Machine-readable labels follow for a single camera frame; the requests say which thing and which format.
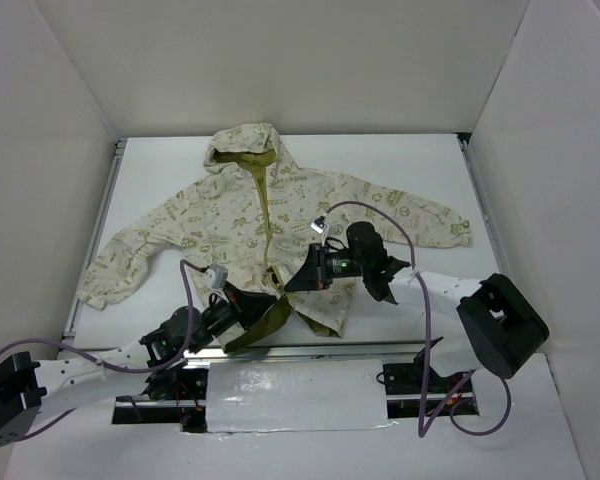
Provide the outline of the cream green printed hooded jacket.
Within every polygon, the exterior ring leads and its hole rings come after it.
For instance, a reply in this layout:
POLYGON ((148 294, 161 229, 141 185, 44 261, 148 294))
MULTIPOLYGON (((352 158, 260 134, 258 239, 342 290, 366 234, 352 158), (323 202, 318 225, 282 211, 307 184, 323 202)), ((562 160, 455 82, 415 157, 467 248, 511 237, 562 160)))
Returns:
POLYGON ((236 287, 275 299, 254 326, 235 325, 219 335, 225 351, 271 335, 292 314, 319 335, 340 336, 352 282, 338 280, 313 293, 282 290, 317 240, 310 223, 319 214, 328 216, 337 239, 350 224, 367 221, 392 243, 435 249, 472 243, 470 223, 456 210, 361 177, 366 167, 408 164, 390 137, 360 142, 347 164, 344 172, 329 146, 314 166, 298 164, 268 123, 216 133, 203 161, 205 176, 116 233, 87 268, 79 300, 99 310, 124 301, 141 286, 151 257, 175 246, 198 266, 224 266, 236 287))

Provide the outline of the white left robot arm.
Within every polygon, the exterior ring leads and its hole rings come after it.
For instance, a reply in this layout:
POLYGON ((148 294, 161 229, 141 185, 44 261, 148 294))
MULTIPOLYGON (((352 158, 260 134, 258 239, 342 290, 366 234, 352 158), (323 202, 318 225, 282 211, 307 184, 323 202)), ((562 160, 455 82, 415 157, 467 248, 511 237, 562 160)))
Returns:
POLYGON ((24 350, 0 353, 0 448, 32 436, 32 427, 111 397, 147 392, 162 399, 175 371, 233 326, 249 330, 277 300, 232 286, 213 293, 204 311, 184 306, 140 340, 113 350, 35 360, 24 350))

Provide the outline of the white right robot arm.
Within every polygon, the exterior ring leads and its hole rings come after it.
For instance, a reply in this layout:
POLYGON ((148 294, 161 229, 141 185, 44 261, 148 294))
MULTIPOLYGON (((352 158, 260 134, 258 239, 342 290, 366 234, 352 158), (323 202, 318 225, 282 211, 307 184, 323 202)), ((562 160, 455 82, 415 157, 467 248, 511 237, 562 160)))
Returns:
POLYGON ((480 369, 511 379, 549 339, 545 321, 503 274, 476 280, 418 271, 389 255, 369 222, 351 224, 346 239, 336 251, 324 242, 311 244, 285 290, 323 291, 337 279, 360 277, 378 302, 422 306, 459 321, 464 334, 433 340, 429 358, 415 367, 416 382, 426 391, 439 390, 450 376, 480 369))

